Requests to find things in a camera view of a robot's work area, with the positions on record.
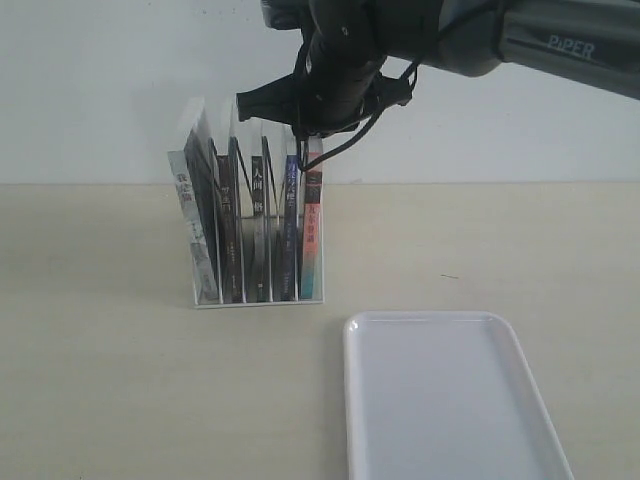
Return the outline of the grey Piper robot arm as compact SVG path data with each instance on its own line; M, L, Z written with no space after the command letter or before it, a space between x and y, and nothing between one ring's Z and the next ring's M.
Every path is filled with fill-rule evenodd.
M290 126L300 137L355 129L406 104L406 60L468 78L512 63L628 98L639 95L635 1L265 1L266 25L299 30L293 71L236 97L241 120Z

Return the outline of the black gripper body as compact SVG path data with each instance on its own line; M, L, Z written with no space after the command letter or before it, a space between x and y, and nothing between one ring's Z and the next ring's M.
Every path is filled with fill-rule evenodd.
M385 60L379 53L349 55L314 31L305 38L292 73L236 95L237 118L279 123L297 138L353 131L360 122L412 99L414 82L382 75Z

